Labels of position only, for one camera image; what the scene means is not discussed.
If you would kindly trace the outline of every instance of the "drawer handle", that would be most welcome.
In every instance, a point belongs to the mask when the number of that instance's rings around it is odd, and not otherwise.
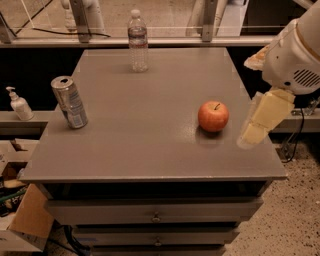
[[[154,243],[155,246],[159,247],[162,245],[162,243],[160,242],[159,238],[157,238],[157,241]]]
[[[161,222],[161,218],[159,217],[158,212],[156,212],[156,213],[154,214],[154,216],[151,218],[151,221],[152,221],[153,223],[159,223],[159,222]]]

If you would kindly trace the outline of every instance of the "speckled floor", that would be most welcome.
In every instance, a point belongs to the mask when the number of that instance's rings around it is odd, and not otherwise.
[[[276,148],[280,141],[273,139]],[[240,224],[240,234],[226,246],[224,256],[320,256],[320,134],[303,134],[293,161],[284,166],[288,179],[275,181],[266,190],[264,204],[250,221]],[[74,255],[53,241],[68,247],[58,225],[52,229],[44,255]]]

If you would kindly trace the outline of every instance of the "plastic bottle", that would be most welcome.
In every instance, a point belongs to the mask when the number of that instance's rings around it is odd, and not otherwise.
[[[131,11],[131,19],[128,22],[128,37],[132,69],[135,72],[148,70],[147,26],[141,18],[139,10]]]
[[[18,117],[23,121],[30,120],[34,116],[34,113],[29,107],[28,102],[12,91],[15,89],[14,87],[9,86],[6,89],[9,91],[9,96],[11,97],[11,107],[17,113]]]

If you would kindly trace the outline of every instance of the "water bottle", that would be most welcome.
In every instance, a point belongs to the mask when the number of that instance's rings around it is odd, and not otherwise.
[[[131,11],[131,19],[128,22],[128,37],[132,69],[135,72],[144,72],[148,70],[147,26],[140,17],[139,10]]]

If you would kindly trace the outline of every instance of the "drawer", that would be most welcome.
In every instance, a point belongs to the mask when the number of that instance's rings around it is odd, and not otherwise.
[[[241,222],[262,203],[261,198],[52,200],[46,209],[62,225]]]
[[[92,256],[221,256],[224,246],[109,246],[93,248]]]
[[[199,224],[136,224],[111,225],[103,228],[76,228],[74,237],[88,246],[168,246],[168,245],[223,245],[238,235],[233,227],[216,227],[214,223]]]

